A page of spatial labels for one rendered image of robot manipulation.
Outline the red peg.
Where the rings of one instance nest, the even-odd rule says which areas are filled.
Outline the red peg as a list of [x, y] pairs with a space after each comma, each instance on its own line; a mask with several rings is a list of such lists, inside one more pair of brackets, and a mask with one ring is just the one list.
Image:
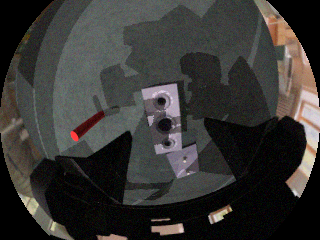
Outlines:
[[75, 141], [81, 139], [81, 137], [83, 137], [85, 133], [87, 133], [89, 129], [93, 127], [93, 125], [99, 123], [104, 116], [104, 112], [100, 111], [99, 113], [96, 113], [96, 115], [89, 117], [87, 121], [84, 121], [84, 123], [80, 124], [79, 127], [73, 129], [71, 132], [72, 139]]

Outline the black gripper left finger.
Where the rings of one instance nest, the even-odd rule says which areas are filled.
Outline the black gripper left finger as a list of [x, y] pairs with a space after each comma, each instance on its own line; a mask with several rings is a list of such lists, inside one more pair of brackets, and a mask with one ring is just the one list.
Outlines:
[[121, 133], [117, 139], [88, 157], [55, 156], [55, 161], [63, 165], [65, 173], [83, 176], [99, 188], [112, 203], [123, 204], [125, 180], [129, 155], [131, 155], [131, 132]]

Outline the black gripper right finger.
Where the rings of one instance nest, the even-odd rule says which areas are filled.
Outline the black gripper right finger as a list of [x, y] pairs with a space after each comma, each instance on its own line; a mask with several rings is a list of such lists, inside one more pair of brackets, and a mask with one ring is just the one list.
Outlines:
[[221, 155], [227, 160], [229, 169], [237, 180], [247, 175], [247, 168], [255, 159], [261, 141], [268, 131], [276, 127], [277, 120], [279, 116], [257, 124], [256, 127], [244, 127], [244, 125], [204, 117], [204, 127], [207, 128], [212, 141], [215, 141], [217, 149], [220, 149]]

